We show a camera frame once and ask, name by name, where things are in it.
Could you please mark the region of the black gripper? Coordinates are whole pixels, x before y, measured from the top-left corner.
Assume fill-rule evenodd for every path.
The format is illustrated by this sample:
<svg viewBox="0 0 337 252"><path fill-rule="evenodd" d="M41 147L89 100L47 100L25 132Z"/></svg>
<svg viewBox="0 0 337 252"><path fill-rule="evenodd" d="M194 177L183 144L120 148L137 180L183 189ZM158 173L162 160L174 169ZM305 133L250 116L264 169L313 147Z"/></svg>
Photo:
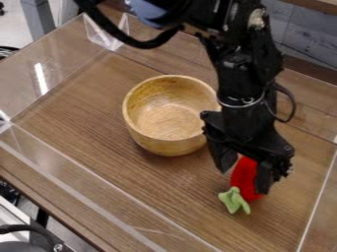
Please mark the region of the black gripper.
<svg viewBox="0 0 337 252"><path fill-rule="evenodd" d="M258 102L251 106L222 106L200 113L210 155L220 173L226 173L238 156L258 162L255 191L267 195L281 177L289 176L295 149L275 128L274 107Z"/></svg>

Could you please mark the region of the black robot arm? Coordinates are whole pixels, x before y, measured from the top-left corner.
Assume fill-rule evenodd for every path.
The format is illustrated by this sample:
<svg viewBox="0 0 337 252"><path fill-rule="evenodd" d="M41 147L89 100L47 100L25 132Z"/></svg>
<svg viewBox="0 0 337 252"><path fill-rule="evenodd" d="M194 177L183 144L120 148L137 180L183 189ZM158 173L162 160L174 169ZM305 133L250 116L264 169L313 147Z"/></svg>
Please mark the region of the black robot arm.
<svg viewBox="0 0 337 252"><path fill-rule="evenodd" d="M266 194L291 170L295 150L275 129L277 95L289 95L278 83L283 54L275 46L270 16L260 0L125 0L137 19L160 34L149 40L131 37L113 24L92 0L73 0L113 38L124 44L151 49L184 29L204 46L215 69L219 111L200 117L210 154L219 171L226 172L239 156L256 161L254 191Z"/></svg>

